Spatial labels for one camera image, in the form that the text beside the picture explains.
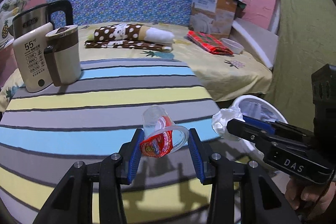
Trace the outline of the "person's right hand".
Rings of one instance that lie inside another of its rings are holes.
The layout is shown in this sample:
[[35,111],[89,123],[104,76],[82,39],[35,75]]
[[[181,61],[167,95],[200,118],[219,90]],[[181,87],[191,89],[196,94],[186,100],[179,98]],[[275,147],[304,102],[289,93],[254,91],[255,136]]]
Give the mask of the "person's right hand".
[[298,210],[301,205],[308,207],[304,222],[335,223],[335,182],[331,182],[326,189],[324,186],[308,185],[291,177],[286,185],[285,198],[293,210]]

